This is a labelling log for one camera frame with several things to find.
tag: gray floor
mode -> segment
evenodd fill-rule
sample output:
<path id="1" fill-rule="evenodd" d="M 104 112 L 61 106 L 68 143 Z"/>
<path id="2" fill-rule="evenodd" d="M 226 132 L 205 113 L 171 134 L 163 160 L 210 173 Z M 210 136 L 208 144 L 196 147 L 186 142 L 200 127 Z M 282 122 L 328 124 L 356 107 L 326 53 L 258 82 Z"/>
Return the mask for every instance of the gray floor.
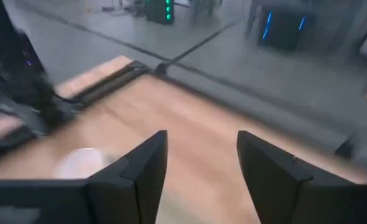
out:
<path id="1" fill-rule="evenodd" d="M 367 163 L 367 68 L 282 55 L 244 40 L 244 1 L 225 0 L 212 18 L 203 14 L 195 26 L 181 7 L 175 8 L 175 24 L 162 26 L 100 13 L 110 5 L 105 0 L 5 2 L 55 83 L 117 55 L 154 67 L 237 22 L 171 67 L 170 76 L 329 151 L 357 133 L 363 139 L 357 160 Z"/>

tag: blue led light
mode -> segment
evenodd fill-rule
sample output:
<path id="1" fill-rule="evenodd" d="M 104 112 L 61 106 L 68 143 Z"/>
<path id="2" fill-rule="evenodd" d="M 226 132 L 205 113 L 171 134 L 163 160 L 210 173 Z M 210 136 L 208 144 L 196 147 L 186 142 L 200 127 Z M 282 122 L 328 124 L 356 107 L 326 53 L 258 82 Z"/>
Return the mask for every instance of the blue led light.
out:
<path id="1" fill-rule="evenodd" d="M 300 27 L 298 27 L 298 30 L 302 29 L 302 26 L 304 25 L 304 22 L 305 22 L 305 16 L 302 18 L 302 21 L 301 21 Z"/>
<path id="2" fill-rule="evenodd" d="M 263 39 L 265 39 L 266 37 L 266 34 L 268 33 L 268 30 L 269 30 L 269 24 L 271 23 L 271 17 L 272 17 L 272 10 L 269 11 L 269 15 L 268 15 L 268 20 L 266 21 L 266 28 L 265 28 L 265 32 L 264 32 L 264 35 L 263 35 Z"/>

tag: concrete floor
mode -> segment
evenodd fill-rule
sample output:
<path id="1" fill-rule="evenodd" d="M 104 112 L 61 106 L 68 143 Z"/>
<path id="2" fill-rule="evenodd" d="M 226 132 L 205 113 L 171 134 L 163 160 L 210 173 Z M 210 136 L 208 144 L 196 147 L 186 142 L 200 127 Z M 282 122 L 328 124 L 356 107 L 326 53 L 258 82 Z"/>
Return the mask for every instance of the concrete floor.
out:
<path id="1" fill-rule="evenodd" d="M 240 0 L 225 0 L 212 18 L 202 15 L 195 26 L 181 7 L 175 8 L 175 24 L 162 26 L 143 17 L 100 13 L 101 6 L 110 5 L 106 0 L 5 2 L 54 83 L 117 55 L 155 67 L 236 22 L 172 66 L 169 75 L 328 151 L 359 134 L 355 160 L 367 164 L 367 68 L 255 46 L 244 40 L 246 5 Z"/>

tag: desk surface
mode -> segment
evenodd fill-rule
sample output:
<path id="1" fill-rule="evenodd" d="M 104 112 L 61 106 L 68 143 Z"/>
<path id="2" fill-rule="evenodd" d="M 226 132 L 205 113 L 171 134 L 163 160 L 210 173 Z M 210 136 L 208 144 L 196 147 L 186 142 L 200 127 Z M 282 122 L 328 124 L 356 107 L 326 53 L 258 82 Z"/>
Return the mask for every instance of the desk surface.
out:
<path id="1" fill-rule="evenodd" d="M 129 63 L 124 57 L 57 87 L 63 96 Z M 74 149 L 94 147 L 119 157 L 160 129 L 169 132 L 169 158 L 158 223 L 259 223 L 236 154 L 247 130 L 318 167 L 357 183 L 367 173 L 321 150 L 143 75 L 97 102 L 71 124 L 0 159 L 0 179 L 46 179 Z"/>

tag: wooden desk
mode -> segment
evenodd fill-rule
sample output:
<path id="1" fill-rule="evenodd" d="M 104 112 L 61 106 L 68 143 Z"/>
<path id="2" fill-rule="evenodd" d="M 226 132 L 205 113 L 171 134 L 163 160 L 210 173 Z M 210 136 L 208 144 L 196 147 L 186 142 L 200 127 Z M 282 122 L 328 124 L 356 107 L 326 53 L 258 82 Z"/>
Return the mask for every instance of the wooden desk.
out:
<path id="1" fill-rule="evenodd" d="M 129 62 L 117 58 L 57 89 L 68 96 Z M 95 147 L 118 157 L 160 129 L 168 130 L 169 160 L 158 223 L 259 223 L 239 168 L 238 130 L 346 179 L 367 182 L 366 172 L 345 161 L 150 75 L 100 100 L 47 139 L 0 159 L 0 179 L 52 178 L 71 150 Z"/>

